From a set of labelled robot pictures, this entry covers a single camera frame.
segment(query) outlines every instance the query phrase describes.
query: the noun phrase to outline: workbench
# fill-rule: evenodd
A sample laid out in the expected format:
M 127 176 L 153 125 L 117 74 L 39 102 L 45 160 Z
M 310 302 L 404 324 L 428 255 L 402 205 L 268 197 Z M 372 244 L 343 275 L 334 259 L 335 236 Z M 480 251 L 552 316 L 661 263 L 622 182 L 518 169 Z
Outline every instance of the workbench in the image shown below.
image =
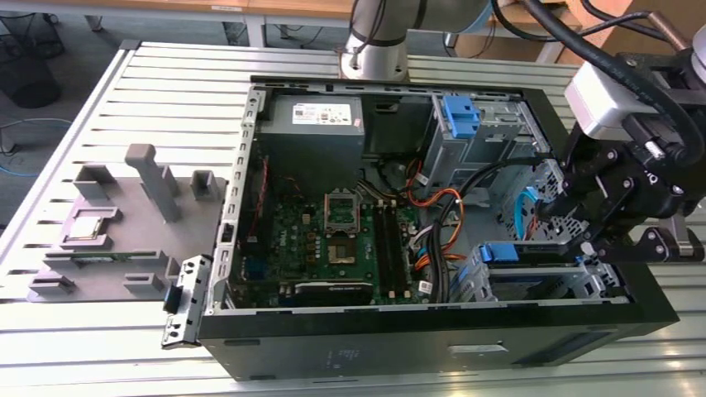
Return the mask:
M 540 88 L 563 125 L 563 87 L 575 68 L 492 60 L 410 57 L 415 83 Z M 658 264 L 682 321 L 619 341 L 559 367 L 336 380 L 235 382 L 203 347 L 163 351 L 161 302 L 28 304 L 28 282 L 60 235 L 81 165 L 115 176 L 127 146 L 151 143 L 175 176 L 225 177 L 240 143 L 252 74 L 332 78 L 334 52 L 143 43 L 120 50 L 0 238 L 0 395 L 670 395 L 706 390 L 706 266 Z M 705 212 L 690 217 L 702 238 Z
M 4 11 L 84 15 L 95 31 L 100 30 L 99 16 L 240 22 L 247 26 L 248 41 L 254 47 L 267 46 L 264 31 L 268 24 L 348 28 L 352 7 L 354 0 L 0 0 L 0 10 Z M 546 34 L 522 5 L 512 4 L 503 10 L 507 20 L 518 28 L 532 34 Z M 580 29 L 580 23 L 568 10 L 556 15 L 568 27 Z M 488 22 L 472 34 L 491 34 L 491 24 L 496 25 L 496 37 L 515 37 L 496 22 Z M 454 47 L 456 37 L 447 35 L 447 47 Z M 555 63 L 562 50 L 562 43 L 544 43 L 536 61 Z

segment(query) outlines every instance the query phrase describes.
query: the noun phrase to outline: robotic arm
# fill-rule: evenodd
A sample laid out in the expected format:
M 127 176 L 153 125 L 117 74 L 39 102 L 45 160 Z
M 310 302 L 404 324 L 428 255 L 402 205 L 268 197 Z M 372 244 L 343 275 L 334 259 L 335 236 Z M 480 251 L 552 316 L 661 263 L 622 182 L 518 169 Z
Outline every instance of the robotic arm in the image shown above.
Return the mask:
M 563 192 L 551 203 L 538 201 L 539 219 L 572 213 L 588 222 L 564 247 L 567 256 L 591 251 L 607 261 L 701 261 L 703 245 L 683 217 L 706 196 L 706 27 L 691 45 L 658 12 L 613 18 L 582 0 L 606 22 L 576 33 L 539 0 L 522 3 L 551 36 L 512 26 L 498 0 L 356 1 L 342 74 L 404 79 L 407 30 L 460 31 L 474 21 L 484 23 L 491 6 L 518 36 L 560 41 L 587 62 L 566 90 L 576 124 L 559 159 Z M 630 22 L 635 19 L 647 19 L 655 28 Z M 667 41 L 675 55 L 613 57 L 582 39 L 609 26 Z M 647 218 L 659 219 L 659 226 L 647 228 L 633 244 L 626 235 Z

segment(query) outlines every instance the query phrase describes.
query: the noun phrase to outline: table leg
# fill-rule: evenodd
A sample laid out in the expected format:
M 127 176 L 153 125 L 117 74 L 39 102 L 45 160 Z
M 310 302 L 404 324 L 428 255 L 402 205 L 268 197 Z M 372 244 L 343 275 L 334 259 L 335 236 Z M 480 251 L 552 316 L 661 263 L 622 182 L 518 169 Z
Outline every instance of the table leg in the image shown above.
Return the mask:
M 264 27 L 264 18 L 262 15 L 244 15 L 244 24 L 247 25 L 247 38 L 251 47 L 267 46 L 267 30 Z
M 288 40 L 291 38 L 290 29 L 288 29 L 287 25 L 280 25 L 279 26 L 279 38 L 283 39 L 283 40 Z
M 536 62 L 539 64 L 555 64 L 562 51 L 563 44 L 560 42 L 544 43 Z
M 88 22 L 88 27 L 91 27 L 92 31 L 103 31 L 103 25 L 100 22 L 103 22 L 103 17 L 97 15 L 84 15 L 85 22 Z

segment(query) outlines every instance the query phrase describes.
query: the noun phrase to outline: sticker label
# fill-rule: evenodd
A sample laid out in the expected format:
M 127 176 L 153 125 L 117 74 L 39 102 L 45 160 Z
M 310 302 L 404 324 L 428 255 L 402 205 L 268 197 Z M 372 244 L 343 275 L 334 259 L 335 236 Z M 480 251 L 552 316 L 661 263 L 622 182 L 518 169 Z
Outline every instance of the sticker label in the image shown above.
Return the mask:
M 455 345 L 448 346 L 448 353 L 495 353 L 507 352 L 503 345 Z
M 232 12 L 243 11 L 243 8 L 240 7 L 228 7 L 228 6 L 211 6 L 211 9 L 215 11 L 232 11 Z
M 416 179 L 416 182 L 419 182 L 422 184 L 422 186 L 426 186 L 427 183 L 430 182 L 430 178 L 423 176 L 422 173 L 415 175 L 415 179 Z
M 350 126 L 351 105 L 342 103 L 298 103 L 292 108 L 292 124 Z
M 419 292 L 431 294 L 431 288 L 434 285 L 428 281 L 419 281 Z

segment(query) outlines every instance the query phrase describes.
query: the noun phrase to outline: aluminum table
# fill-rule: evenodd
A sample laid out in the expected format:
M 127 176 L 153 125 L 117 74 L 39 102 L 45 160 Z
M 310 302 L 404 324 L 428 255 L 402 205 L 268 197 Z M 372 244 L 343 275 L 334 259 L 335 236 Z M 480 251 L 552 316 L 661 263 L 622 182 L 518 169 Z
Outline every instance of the aluminum table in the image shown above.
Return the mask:
M 120 50 L 0 238 L 0 395 L 701 395 L 706 390 L 706 266 L 653 265 L 682 321 L 552 368 L 358 379 L 239 383 L 204 348 L 163 351 L 160 302 L 28 304 L 28 282 L 59 236 L 81 165 L 116 176 L 133 142 L 157 146 L 175 176 L 225 176 L 239 148 L 251 74 L 336 76 L 336 56 L 314 50 L 143 43 Z M 563 87 L 575 68 L 410 57 L 414 82 L 540 88 L 567 128 Z M 691 227 L 706 236 L 699 208 Z

